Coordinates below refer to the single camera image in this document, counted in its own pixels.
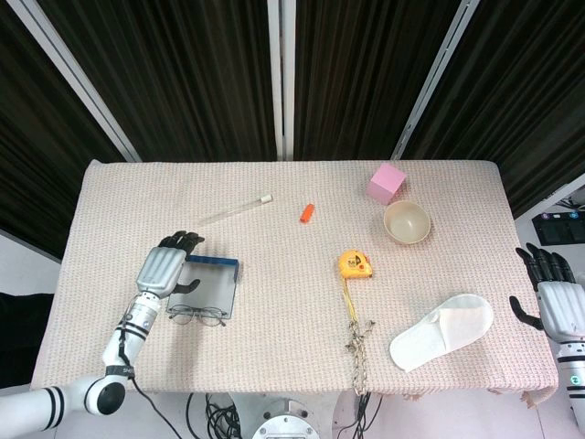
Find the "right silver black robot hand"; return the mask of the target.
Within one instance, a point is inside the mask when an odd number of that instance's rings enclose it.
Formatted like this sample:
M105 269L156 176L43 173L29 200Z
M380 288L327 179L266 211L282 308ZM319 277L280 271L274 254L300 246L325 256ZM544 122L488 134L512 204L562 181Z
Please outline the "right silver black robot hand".
M519 300L509 296L516 318L543 331L558 344L584 341L584 287L576 282L568 261L528 243L527 250L516 247L537 299L539 316L529 315Z

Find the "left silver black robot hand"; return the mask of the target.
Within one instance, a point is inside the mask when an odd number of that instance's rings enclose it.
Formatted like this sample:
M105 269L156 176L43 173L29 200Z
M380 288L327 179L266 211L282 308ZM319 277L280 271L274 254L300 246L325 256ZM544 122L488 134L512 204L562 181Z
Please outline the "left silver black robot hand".
M180 284L178 280L188 257L204 240L197 233L185 230L163 238L150 250L138 274L138 292L164 299L171 294L189 294L196 290L200 284L199 279L190 284Z

